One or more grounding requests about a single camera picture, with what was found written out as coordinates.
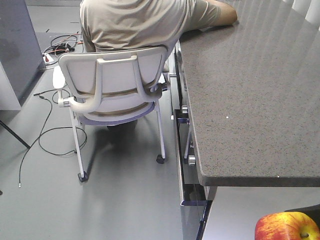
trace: countertop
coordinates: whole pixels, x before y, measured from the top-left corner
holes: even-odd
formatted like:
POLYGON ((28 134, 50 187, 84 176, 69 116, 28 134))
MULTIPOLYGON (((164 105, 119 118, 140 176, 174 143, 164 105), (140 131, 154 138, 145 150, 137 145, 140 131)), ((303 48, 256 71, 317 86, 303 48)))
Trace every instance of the countertop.
POLYGON ((320 186, 320 32, 281 0, 180 39, 203 186, 320 186))

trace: red apple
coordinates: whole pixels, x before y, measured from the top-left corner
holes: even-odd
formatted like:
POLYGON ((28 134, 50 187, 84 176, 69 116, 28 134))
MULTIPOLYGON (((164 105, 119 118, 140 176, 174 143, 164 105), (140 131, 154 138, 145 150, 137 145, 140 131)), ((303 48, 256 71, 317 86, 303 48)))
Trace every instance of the red apple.
POLYGON ((277 212, 258 220, 254 240, 320 240, 320 231, 302 212, 277 212))

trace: man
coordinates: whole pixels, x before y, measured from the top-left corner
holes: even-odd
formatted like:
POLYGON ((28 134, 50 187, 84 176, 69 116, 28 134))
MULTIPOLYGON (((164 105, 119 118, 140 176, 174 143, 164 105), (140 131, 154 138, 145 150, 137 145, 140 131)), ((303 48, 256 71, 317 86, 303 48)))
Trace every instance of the man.
POLYGON ((237 13, 216 0, 83 0, 80 20, 87 52, 165 45, 170 53, 184 32, 231 25, 237 13))

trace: power strip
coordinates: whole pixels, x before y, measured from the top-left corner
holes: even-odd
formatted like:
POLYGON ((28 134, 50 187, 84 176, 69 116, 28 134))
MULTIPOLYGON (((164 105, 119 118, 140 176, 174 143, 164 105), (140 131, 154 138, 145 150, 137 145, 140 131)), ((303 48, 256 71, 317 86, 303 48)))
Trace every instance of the power strip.
POLYGON ((55 61, 49 53, 44 53, 42 56, 45 64, 51 64, 55 61))

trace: chair leg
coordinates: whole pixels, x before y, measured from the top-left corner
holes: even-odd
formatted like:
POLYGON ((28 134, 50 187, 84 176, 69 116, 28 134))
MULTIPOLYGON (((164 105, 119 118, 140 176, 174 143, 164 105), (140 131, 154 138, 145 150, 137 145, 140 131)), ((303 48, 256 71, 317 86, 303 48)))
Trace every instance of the chair leg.
POLYGON ((156 161, 159 164, 163 164, 166 159, 166 150, 165 150, 164 133, 162 128, 161 112, 160 112, 160 106, 159 106, 158 100, 155 101, 154 108, 156 110, 156 115, 158 118, 158 127, 159 127, 159 133, 160 133, 160 143, 161 143, 161 155, 157 156, 156 161))
POLYGON ((76 155, 78 158, 78 163, 80 167, 80 173, 78 173, 78 177, 80 182, 85 182, 88 180, 87 173, 84 171, 82 159, 81 159, 81 152, 80 152, 80 146, 79 146, 79 139, 78 139, 78 133, 76 126, 79 125, 79 121, 77 117, 74 115, 74 112, 70 108, 70 117, 71 117, 71 123, 72 123, 72 130, 73 130, 73 136, 74 136, 74 143, 75 143, 75 149, 76 149, 76 155))

